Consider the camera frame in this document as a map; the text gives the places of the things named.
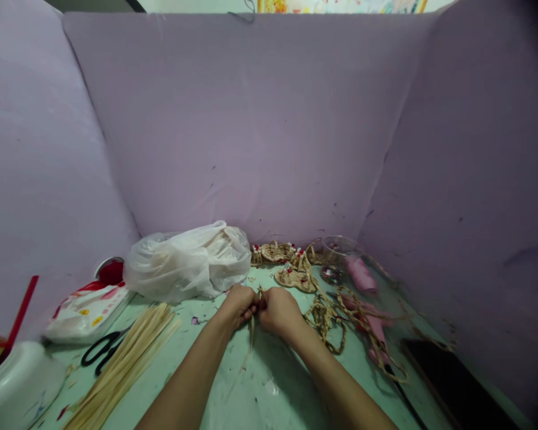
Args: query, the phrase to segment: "white bowl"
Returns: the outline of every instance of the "white bowl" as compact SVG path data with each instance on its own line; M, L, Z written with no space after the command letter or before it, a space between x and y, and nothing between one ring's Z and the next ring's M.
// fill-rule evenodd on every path
M0 365L0 430L26 430L60 392L66 370L37 342L16 343Z

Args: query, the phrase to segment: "black phone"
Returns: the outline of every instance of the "black phone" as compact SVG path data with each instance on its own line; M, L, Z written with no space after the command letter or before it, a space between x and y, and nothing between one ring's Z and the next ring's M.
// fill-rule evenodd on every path
M401 343L455 429L518 429L456 354L426 340Z

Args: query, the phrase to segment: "lavender fabric panel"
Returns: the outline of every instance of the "lavender fabric panel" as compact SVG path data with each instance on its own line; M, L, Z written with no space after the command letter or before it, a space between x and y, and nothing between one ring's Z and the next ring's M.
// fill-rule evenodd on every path
M519 1L441 15L360 239L538 423L536 31Z
M434 15L65 15L142 235L356 237Z
M20 339L38 337L102 259L138 238L62 15L40 0L0 0L0 334L32 275Z

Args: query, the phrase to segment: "green table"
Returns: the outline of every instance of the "green table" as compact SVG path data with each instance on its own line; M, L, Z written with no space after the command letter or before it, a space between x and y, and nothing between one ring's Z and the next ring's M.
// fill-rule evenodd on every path
M273 273L278 269L277 266L251 268L245 284L255 290L258 290L260 285L264 289L277 286ZM313 274L319 280L321 289L335 291L335 287L322 281L319 269L319 266L313 267ZM376 273L374 275L379 283L378 296L373 300L370 297L366 299L373 301L379 310L391 312L395 316L403 313L399 304L401 300L413 315L411 320L397 321L394 327L384 330L391 355L399 364L405 366L409 374L410 384L403 385L403 388L429 429L449 429L450 424L443 412L399 348L401 339L416 338L411 322L424 334L437 340L442 339L397 291L390 288L382 277ZM313 302L313 295L295 288L290 291L298 301L301 311L305 312ZM106 421L105 429L127 430L135 427L203 328L204 323L191 325L191 318L197 317L205 322L216 312L224 299L225 295L222 294L215 300L192 299L174 306L177 312L175 318L182 318L182 325L116 406ZM150 303L151 300L136 295L109 331L126 328ZM215 377L201 429L327 428L329 418L302 362L280 339L263 332L259 325L256 325L253 352L247 361L246 369L240 373L231 395L228 396L249 349L249 336L249 329L243 327L231 339ZM336 345L340 336L340 328L331 332ZM417 429L418 425L400 399L394 384L371 362L367 349L368 345L363 343L361 337L349 330L345 350L337 358L399 428ZM71 416L71 412L66 411L58 420L62 409L84 396L95 380L95 365L80 367L81 357L87 347L51 345L48 350L63 363L73 364L76 370L66 378L59 396L34 425L33 428L39 427L41 430L62 428ZM526 419L498 390L484 381L483 384L516 422L522 427L530 427Z

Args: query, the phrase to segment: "person's left hand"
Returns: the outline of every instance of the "person's left hand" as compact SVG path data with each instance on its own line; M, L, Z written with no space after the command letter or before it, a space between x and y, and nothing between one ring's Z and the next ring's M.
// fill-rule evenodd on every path
M230 288L217 313L227 317L233 330L236 330L253 317L258 306L259 296L252 288L235 284Z

